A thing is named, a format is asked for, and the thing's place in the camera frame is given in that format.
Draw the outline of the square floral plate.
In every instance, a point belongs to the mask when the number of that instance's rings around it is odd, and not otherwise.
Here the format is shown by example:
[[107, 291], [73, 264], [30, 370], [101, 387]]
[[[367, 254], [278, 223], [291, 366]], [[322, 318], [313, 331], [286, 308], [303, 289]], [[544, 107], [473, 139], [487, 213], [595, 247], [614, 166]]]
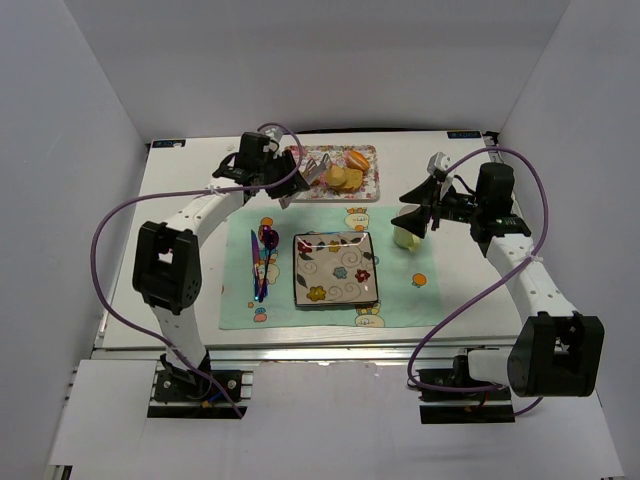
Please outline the square floral plate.
[[333, 308], [379, 301], [376, 262], [367, 231], [298, 234], [293, 240], [294, 301]]

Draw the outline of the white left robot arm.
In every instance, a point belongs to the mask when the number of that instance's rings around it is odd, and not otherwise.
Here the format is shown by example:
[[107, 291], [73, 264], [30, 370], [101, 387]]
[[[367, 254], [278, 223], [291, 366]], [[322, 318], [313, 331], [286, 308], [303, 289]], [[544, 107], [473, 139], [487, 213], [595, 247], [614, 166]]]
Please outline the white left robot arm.
[[147, 221], [139, 230], [133, 288], [168, 342], [162, 363], [173, 373], [188, 376], [209, 366], [194, 310], [202, 288], [200, 249], [208, 237], [261, 190], [280, 199], [309, 189], [299, 172], [303, 152], [280, 149], [285, 134], [293, 133], [277, 123], [244, 133], [203, 192], [169, 219]]

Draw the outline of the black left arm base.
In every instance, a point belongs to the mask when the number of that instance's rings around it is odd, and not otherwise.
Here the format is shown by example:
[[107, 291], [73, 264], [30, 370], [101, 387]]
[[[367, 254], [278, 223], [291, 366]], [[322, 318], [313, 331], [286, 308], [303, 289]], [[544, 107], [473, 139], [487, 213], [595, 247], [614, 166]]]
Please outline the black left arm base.
[[246, 413], [245, 402], [251, 395], [252, 372], [212, 370], [208, 360], [206, 356], [201, 367], [218, 385], [193, 371], [175, 368], [163, 354], [154, 376], [147, 417], [239, 420], [240, 416], [228, 400], [232, 400], [242, 415]]

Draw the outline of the sliced bread piece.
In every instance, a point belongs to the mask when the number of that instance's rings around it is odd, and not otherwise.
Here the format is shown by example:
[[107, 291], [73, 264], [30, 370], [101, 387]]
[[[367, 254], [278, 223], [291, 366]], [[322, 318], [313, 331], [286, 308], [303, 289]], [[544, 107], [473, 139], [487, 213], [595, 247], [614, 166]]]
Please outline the sliced bread piece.
[[345, 182], [341, 186], [342, 190], [355, 191], [358, 190], [364, 180], [364, 172], [359, 169], [346, 168], [345, 169]]

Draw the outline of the orange striped bun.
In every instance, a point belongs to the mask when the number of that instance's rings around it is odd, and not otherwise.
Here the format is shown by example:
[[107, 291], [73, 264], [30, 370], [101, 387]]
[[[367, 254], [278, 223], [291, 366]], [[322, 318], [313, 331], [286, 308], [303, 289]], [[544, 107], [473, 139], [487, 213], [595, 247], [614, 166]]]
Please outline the orange striped bun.
[[345, 152], [345, 163], [349, 169], [367, 172], [370, 169], [369, 160], [359, 151], [348, 150]]

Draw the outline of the green placemat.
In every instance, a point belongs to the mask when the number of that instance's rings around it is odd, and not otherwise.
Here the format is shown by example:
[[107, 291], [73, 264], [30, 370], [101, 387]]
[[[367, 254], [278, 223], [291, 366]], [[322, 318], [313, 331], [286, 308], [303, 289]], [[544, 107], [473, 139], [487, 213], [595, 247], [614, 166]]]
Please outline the green placemat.
[[[295, 207], [243, 210], [228, 224], [220, 322], [223, 330], [345, 326], [409, 328], [433, 326], [444, 315], [431, 246], [422, 240], [415, 252], [393, 240], [392, 207]], [[279, 233], [268, 271], [268, 291], [254, 300], [251, 231], [260, 249], [260, 287], [266, 249], [263, 225]], [[367, 231], [373, 241], [379, 301], [346, 307], [303, 309], [295, 305], [293, 240], [298, 234]]]

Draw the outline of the round bread roll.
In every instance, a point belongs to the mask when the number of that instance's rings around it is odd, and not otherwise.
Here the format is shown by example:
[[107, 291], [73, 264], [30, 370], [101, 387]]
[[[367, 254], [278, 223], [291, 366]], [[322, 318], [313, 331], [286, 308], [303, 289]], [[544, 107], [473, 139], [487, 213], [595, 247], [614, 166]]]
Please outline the round bread roll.
[[330, 188], [341, 188], [346, 181], [346, 170], [339, 165], [332, 165], [325, 172], [325, 182]]

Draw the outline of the iridescent purple spoon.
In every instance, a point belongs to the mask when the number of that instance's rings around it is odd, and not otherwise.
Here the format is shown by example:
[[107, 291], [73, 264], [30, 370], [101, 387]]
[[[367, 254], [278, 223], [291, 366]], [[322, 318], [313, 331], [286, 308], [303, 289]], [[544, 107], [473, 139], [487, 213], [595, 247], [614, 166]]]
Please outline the iridescent purple spoon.
[[279, 233], [271, 226], [263, 225], [261, 227], [263, 232], [263, 244], [266, 249], [266, 258], [264, 262], [264, 274], [262, 277], [261, 287], [259, 290], [258, 301], [262, 302], [267, 295], [268, 291], [268, 271], [273, 251], [279, 244]]

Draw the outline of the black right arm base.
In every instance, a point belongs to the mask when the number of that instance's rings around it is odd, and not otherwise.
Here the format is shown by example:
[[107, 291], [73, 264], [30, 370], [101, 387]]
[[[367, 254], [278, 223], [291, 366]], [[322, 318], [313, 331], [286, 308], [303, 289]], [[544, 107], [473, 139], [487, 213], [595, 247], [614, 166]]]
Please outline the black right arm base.
[[515, 422], [508, 389], [489, 391], [489, 382], [471, 378], [468, 359], [456, 355], [449, 367], [420, 368], [418, 380], [445, 391], [411, 387], [419, 392], [422, 425], [507, 424]]

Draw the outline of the iridescent knife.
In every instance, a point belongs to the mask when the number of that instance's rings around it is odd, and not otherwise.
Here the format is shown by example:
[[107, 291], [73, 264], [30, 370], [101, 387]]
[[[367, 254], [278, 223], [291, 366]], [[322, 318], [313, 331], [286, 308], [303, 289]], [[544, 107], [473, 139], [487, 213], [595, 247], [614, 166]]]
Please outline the iridescent knife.
[[260, 249], [257, 235], [254, 231], [251, 231], [251, 254], [252, 254], [252, 270], [253, 270], [253, 283], [254, 283], [254, 300], [259, 300], [260, 295]]

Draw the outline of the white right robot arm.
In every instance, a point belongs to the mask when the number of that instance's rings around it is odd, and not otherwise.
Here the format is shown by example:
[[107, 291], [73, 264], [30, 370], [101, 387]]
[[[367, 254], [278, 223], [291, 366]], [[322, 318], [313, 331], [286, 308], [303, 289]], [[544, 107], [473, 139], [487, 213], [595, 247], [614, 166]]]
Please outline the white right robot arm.
[[513, 211], [513, 169], [481, 165], [475, 189], [459, 193], [446, 161], [432, 162], [428, 178], [400, 200], [414, 210], [393, 219], [396, 227], [424, 237], [443, 220], [465, 223], [483, 256], [501, 278], [522, 328], [509, 348], [471, 347], [454, 360], [452, 379], [420, 389], [479, 393], [509, 388], [519, 397], [588, 397], [592, 394], [604, 342], [604, 326], [584, 315], [560, 292], [537, 255], [531, 231]]

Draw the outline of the yellow green mug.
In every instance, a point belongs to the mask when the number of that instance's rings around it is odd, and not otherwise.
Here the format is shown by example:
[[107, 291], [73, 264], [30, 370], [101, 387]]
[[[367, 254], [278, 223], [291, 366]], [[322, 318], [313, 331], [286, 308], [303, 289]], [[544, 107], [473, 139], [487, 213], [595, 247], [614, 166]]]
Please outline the yellow green mug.
[[421, 245], [421, 239], [418, 236], [398, 226], [394, 227], [393, 240], [398, 247], [410, 252], [417, 251]]

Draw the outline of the floral serving tray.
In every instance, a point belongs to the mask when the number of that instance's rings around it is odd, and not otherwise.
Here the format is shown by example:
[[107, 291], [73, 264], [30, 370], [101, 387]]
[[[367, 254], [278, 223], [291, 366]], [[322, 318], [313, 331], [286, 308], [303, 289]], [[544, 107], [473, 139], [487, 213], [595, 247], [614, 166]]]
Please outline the floral serving tray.
[[307, 191], [291, 202], [375, 202], [380, 198], [377, 151], [372, 145], [316, 145], [303, 148], [301, 174]]

